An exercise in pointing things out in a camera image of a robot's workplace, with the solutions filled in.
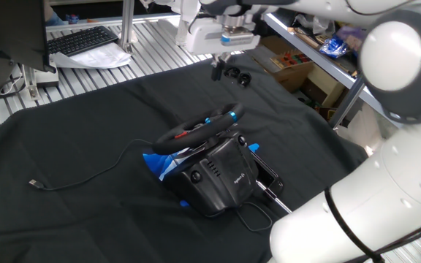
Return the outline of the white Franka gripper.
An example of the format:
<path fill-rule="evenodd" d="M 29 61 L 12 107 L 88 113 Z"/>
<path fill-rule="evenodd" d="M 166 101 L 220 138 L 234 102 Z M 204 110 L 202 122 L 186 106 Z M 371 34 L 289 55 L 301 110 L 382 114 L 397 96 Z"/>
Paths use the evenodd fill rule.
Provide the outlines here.
<path fill-rule="evenodd" d="M 213 18 L 199 18 L 189 26 L 186 49 L 193 55 L 213 54 L 211 79 L 216 81 L 231 58 L 231 52 L 254 49 L 260 35 L 245 27 L 227 27 Z"/>

